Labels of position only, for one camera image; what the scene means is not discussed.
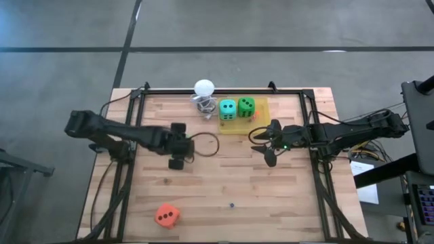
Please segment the white ball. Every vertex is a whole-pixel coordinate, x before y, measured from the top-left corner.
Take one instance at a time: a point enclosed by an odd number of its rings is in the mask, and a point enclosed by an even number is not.
[[[200,80],[195,84],[195,93],[201,97],[211,96],[214,92],[214,84],[207,79]]]

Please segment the dice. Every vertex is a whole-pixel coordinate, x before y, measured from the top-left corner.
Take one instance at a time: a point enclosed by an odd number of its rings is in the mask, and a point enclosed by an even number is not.
[[[248,118],[255,114],[255,99],[240,98],[238,100],[238,116]]]
[[[155,213],[154,221],[164,228],[171,229],[175,226],[180,216],[180,212],[174,206],[164,203]]]
[[[237,104],[233,99],[221,100],[219,108],[221,120],[233,120],[237,118]]]

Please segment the concrete floor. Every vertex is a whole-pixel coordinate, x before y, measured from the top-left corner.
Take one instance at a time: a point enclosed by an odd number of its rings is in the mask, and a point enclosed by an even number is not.
[[[0,0],[0,47],[121,47],[135,0]],[[132,46],[434,45],[423,0],[144,0]],[[56,167],[36,176],[17,243],[75,238],[94,153],[63,132],[71,110],[98,110],[120,53],[0,53],[0,148]],[[434,52],[130,54],[121,87],[332,87],[346,119],[401,102],[399,84],[433,75]],[[393,158],[414,152],[410,134],[383,140]],[[402,241],[399,219],[366,214],[378,241]]]

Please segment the wooden tabletop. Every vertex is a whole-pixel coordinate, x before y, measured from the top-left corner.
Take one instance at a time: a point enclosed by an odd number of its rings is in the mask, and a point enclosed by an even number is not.
[[[338,118],[332,90],[312,88],[319,111]],[[131,89],[114,89],[112,100]],[[284,125],[302,125],[297,95],[267,97],[270,116]],[[128,99],[112,103],[107,119],[125,122]],[[331,122],[321,117],[321,122]],[[138,149],[128,205],[124,241],[322,241],[323,233],[307,149],[294,149],[278,157],[277,166],[266,165],[254,152],[247,136],[222,135],[218,117],[209,121],[197,112],[186,95],[146,96],[142,125],[170,125],[183,122],[187,134],[209,131],[218,135],[220,150],[211,158],[195,156],[184,170],[167,168],[168,156]],[[195,139],[196,149],[213,151],[209,136]],[[87,194],[79,237],[90,231],[90,209],[98,183],[109,165],[108,154],[97,156]],[[115,166],[108,173],[98,196],[94,225],[109,206]],[[332,177],[338,206],[350,223],[367,236],[357,191],[348,160],[333,162]],[[157,208],[169,203],[181,212],[175,228],[168,230],[154,222]],[[332,236],[332,214],[328,211]]]

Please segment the orange die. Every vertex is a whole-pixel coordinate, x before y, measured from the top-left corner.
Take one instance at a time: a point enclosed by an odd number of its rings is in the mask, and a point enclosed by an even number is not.
[[[157,213],[155,213],[155,221],[157,224],[166,228],[173,228],[175,222],[178,220],[180,212],[174,206],[164,203],[159,209]]]

